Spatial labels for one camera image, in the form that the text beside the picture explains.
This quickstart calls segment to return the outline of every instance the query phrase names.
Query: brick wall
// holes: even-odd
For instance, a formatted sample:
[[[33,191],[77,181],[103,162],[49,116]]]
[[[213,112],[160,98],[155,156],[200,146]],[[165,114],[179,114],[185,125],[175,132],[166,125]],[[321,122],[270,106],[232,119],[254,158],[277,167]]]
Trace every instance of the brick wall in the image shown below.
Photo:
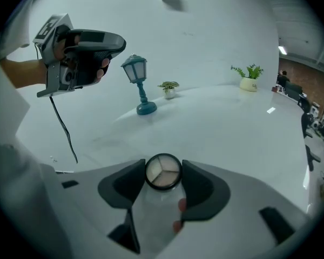
[[[300,85],[308,100],[320,105],[321,115],[324,108],[324,73],[283,58],[280,58],[279,70],[286,70],[291,83]]]

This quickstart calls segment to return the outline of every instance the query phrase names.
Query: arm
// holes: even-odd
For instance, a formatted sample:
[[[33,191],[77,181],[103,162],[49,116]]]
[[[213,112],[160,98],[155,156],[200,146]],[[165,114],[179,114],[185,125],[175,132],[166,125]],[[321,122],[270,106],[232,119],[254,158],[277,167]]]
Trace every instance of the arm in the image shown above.
[[[0,60],[0,65],[15,88],[45,84],[47,68],[41,59],[13,62],[4,58]]]

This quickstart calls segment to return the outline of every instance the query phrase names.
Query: finger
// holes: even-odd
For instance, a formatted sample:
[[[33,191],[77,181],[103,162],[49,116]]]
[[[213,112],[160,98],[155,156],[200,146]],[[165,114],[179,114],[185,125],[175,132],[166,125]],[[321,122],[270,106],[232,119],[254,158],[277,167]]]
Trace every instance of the finger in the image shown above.
[[[65,47],[65,39],[58,42],[54,48],[54,56],[57,60],[63,60],[65,58],[64,47]]]
[[[104,72],[103,72],[103,70],[102,70],[102,69],[100,69],[100,70],[97,70],[97,73],[96,73],[96,77],[97,77],[98,79],[102,78],[102,77],[103,77],[103,75],[104,75]]]
[[[79,42],[80,42],[80,35],[76,35],[75,36],[75,45],[78,45]]]
[[[181,221],[173,222],[173,230],[175,233],[178,233],[182,228],[183,226],[181,225]]]
[[[67,66],[69,69],[74,70],[76,69],[77,64],[73,59],[70,59],[67,61]]]
[[[179,207],[179,210],[181,212],[185,212],[186,211],[186,199],[185,198],[179,200],[178,207]]]
[[[102,60],[102,68],[106,67],[109,65],[109,59],[105,58],[104,60]]]

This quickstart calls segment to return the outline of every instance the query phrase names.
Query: yellow pot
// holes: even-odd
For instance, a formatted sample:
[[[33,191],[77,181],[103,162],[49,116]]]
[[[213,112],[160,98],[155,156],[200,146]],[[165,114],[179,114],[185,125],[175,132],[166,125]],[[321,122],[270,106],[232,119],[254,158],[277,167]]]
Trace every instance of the yellow pot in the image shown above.
[[[257,91],[257,80],[242,78],[240,82],[240,88],[246,91],[256,92]]]

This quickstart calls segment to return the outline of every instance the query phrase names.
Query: desk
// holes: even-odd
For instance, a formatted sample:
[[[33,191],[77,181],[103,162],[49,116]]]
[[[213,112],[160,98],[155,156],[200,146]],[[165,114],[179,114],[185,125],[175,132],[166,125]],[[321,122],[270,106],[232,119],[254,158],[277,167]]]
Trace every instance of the desk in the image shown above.
[[[287,94],[284,94],[283,92],[277,91],[277,92],[275,92],[275,93],[277,93],[277,94],[279,94],[279,95],[281,95],[281,96],[284,96],[284,97],[288,98],[289,100],[291,100],[291,101],[293,101],[293,102],[295,102],[295,103],[298,102],[297,100],[292,99],[291,97],[289,97]]]
[[[260,179],[306,211],[303,111],[296,103],[271,91],[235,86],[195,88],[154,102],[158,108],[152,114],[137,115],[133,109],[118,118],[89,145],[86,156],[109,166],[171,153],[180,161]]]

